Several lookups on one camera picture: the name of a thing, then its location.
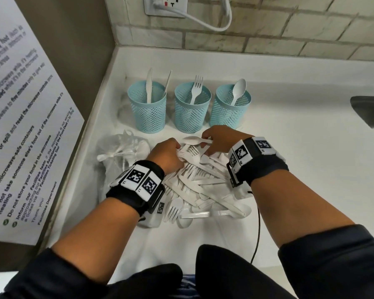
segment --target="white sign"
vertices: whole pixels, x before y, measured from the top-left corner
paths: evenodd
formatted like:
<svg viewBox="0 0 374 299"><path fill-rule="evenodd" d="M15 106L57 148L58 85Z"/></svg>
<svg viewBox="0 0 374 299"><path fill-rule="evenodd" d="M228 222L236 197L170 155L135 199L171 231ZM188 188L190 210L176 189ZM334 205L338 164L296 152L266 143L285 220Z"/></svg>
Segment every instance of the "white sign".
<svg viewBox="0 0 374 299"><path fill-rule="evenodd" d="M14 0L0 0L0 241L35 245L83 118Z"/></svg>

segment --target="backsplash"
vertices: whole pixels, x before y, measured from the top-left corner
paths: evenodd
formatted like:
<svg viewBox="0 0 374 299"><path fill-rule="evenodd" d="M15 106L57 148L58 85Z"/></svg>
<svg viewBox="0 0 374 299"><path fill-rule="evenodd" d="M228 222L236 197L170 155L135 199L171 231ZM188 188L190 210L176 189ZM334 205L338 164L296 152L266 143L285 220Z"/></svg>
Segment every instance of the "backsplash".
<svg viewBox="0 0 374 299"><path fill-rule="evenodd" d="M230 0L230 28L147 16L143 0L106 0L119 45L374 60L374 0ZM220 26L219 0L189 0L188 13Z"/></svg>

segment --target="white power cord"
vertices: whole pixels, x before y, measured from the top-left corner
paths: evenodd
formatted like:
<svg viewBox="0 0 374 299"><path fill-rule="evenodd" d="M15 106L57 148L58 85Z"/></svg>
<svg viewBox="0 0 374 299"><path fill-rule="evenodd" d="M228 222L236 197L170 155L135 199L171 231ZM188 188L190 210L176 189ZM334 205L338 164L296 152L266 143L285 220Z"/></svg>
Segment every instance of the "white power cord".
<svg viewBox="0 0 374 299"><path fill-rule="evenodd" d="M229 21L228 21L227 25L224 26L224 27L222 27L222 28L214 27L212 25L209 25L209 24L207 24L207 23L205 23L205 22L197 19L196 17L194 17L192 15L184 13L184 12L178 10L178 9L165 6L165 5L162 4L163 0L154 0L154 7L156 9L166 10L166 11L170 11L170 12L182 15L183 17L185 17L187 19L191 19L191 20L197 22L198 24L201 24L202 26L204 26L206 28L209 28L210 30L213 30L213 31L225 31L225 30L227 30L230 27L233 15L232 15L232 12L231 12L230 1L229 0L221 0L221 1L222 1L222 4L224 4L226 6L226 8L225 8L225 14L226 14L226 16L229 17Z"/></svg>

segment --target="clear plastic bag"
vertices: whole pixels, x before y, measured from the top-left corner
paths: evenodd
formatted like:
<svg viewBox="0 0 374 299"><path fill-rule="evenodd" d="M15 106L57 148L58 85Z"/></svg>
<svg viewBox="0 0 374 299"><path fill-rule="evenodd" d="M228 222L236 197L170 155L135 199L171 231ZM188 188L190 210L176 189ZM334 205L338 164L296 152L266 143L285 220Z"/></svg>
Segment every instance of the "clear plastic bag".
<svg viewBox="0 0 374 299"><path fill-rule="evenodd" d="M104 185L99 195L99 201L106 198L110 184L119 175L132 166L136 161L146 159L151 148L148 140L135 136L131 130L105 138L98 144L97 160L105 166Z"/></svg>

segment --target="wristband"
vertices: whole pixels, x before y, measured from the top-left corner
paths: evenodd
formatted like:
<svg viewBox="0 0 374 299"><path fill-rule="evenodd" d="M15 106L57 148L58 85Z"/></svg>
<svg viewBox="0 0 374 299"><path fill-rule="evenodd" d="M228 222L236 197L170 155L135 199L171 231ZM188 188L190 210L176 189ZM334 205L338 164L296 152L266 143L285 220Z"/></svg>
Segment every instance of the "wristband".
<svg viewBox="0 0 374 299"><path fill-rule="evenodd" d="M250 137L240 140L229 152L227 169L234 187L246 181L266 176L275 170L288 170L285 158L281 156L264 137Z"/></svg>
<svg viewBox="0 0 374 299"><path fill-rule="evenodd" d="M164 177L164 171L156 163L137 161L110 184L106 197L114 197L131 206L140 216L145 211L152 214L165 193Z"/></svg>

